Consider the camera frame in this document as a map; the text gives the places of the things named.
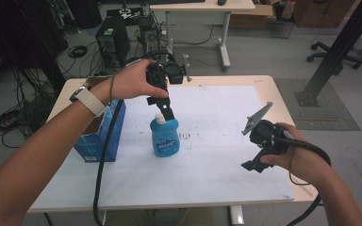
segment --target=floor mat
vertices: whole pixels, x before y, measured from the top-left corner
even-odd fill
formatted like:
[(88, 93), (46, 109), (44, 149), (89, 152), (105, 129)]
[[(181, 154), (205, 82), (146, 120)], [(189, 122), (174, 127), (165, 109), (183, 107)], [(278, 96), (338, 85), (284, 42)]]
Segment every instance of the floor mat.
[(299, 106), (294, 92), (303, 91), (309, 80), (274, 79), (274, 81), (298, 129), (360, 131), (331, 84), (326, 83), (317, 97), (320, 106)]

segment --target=bottle cap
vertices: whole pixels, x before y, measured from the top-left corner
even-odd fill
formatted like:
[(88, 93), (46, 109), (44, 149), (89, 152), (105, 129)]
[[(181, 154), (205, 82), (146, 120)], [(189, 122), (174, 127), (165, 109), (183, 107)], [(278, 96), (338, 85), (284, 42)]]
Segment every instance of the bottle cap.
[(166, 123), (166, 120), (164, 120), (164, 116), (162, 114), (157, 113), (156, 122), (157, 122), (157, 124), (164, 124), (164, 123)]

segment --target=watch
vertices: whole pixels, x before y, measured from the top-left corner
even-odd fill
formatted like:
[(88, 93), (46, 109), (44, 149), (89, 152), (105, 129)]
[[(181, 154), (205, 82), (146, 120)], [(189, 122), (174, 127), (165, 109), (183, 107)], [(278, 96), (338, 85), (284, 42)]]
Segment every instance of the watch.
[(90, 88), (90, 84), (84, 84), (73, 93), (70, 97), (70, 101), (80, 101), (95, 115), (95, 118), (97, 118), (105, 112), (106, 106), (89, 91)]

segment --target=left arm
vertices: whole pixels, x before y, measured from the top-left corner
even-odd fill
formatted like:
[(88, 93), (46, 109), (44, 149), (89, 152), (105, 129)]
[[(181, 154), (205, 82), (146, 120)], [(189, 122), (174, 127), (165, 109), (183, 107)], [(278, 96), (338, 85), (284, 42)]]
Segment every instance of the left arm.
[[(146, 83), (147, 59), (114, 77), (113, 99), (151, 95), (165, 98), (168, 93)], [(91, 89), (102, 103), (109, 100), (110, 79)], [(94, 115), (75, 101), (30, 137), (0, 167), (0, 225), (21, 225), (40, 193), (55, 175)]]

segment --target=blue bottle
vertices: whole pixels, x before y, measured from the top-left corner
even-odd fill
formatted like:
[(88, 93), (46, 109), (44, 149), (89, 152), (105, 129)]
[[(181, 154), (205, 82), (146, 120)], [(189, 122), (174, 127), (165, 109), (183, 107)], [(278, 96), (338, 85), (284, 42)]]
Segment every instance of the blue bottle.
[(157, 157), (167, 157), (178, 152), (180, 139), (177, 128), (178, 120), (165, 121), (160, 113), (151, 121), (152, 144)]

